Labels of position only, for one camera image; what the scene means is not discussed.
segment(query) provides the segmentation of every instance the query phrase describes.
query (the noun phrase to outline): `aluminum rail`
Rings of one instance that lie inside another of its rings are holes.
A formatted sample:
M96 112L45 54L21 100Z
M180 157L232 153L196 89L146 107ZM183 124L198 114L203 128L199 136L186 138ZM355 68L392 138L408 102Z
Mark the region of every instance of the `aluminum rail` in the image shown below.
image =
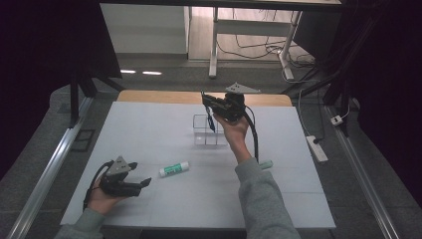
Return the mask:
M324 107L326 115L329 119L335 117L333 114L334 109L329 107ZM350 163L351 168L353 169L354 175L357 178L357 181L360 184L360 188L365 194L366 200L369 205L372 207L372 210L375 214L375 218L378 221L379 227L384 234L384 237L387 239L398 239L400 238L394 224L391 220L390 215L385 209L384 203L381 198L378 196L375 187L373 186L363 163L360 161L359 156L354 149L353 144L350 139L346 137L339 127L335 128L335 133L337 134L338 140L343 147L347 159Z
M192 6L220 8L248 8L312 12L354 12L356 7L362 12L372 11L385 0L374 0L371 3L340 4L340 2L305 2L305 1L274 1L274 0L100 0L100 3L159 5L159 6Z
M9 232L7 238L25 238L28 233L32 223L35 220L35 217L38 214L38 211L41 208L44 200L46 199L47 193L49 192L54 179L56 178L57 173L59 172L60 167L65 160L66 155L68 154L72 142L75 140L81 126L85 120L88 109L92 103L93 99L84 98L80 106L80 117L73 128L68 128L63 135L61 141L59 142L55 152L50 158L49 163L44 169L43 174L37 182L37 185L34 187L31 195L29 196L24 208L19 214L18 219L16 219L15 224L12 227L12 230Z

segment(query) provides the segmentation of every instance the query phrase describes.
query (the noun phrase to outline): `gray sleeve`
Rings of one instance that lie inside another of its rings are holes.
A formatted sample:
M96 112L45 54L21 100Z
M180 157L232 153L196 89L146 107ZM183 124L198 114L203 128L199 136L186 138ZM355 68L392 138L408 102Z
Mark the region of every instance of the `gray sleeve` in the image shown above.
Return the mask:
M85 209L75 225L64 225L55 239L103 239L100 228L105 217L90 208Z
M235 170L248 238L301 238L271 172L262 171L254 157Z

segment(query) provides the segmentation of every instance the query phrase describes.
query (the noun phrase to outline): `black curtain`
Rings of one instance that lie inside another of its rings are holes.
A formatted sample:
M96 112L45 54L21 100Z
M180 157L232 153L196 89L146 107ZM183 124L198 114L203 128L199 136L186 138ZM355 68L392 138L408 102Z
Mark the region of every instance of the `black curtain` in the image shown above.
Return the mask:
M422 205L422 12L415 9L390 2L350 76L361 128Z
M98 2L0 2L1 177L74 71L121 78Z

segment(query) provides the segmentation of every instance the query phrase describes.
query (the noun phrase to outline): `electrical outlet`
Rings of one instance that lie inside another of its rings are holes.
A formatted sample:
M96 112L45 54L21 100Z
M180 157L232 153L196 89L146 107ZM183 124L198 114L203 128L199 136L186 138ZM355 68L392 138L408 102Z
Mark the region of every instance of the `electrical outlet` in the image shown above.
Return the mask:
M310 146L310 149L316 157L316 160L318 162L328 161L328 158L326 157L325 152L323 152L322 147L320 147L319 143L314 143L315 139L315 136L307 136L308 145Z
M331 123L334 125L339 125L342 123L342 118L340 116L336 116L334 118L331 118Z

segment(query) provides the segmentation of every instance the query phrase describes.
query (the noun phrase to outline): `person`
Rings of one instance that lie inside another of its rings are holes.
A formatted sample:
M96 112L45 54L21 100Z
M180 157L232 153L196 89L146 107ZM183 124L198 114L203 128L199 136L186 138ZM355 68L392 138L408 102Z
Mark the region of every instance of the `person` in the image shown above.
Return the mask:
M301 238L273 175L260 168L246 146L245 138L249 127L246 119L228 122L215 114L214 118L224 128L224 134L238 161L235 171L240 181L239 200L247 238ZM124 198L104 194L97 182L94 188L88 208L78 222L63 226L56 236L57 239L103 238L100 228L106 214Z

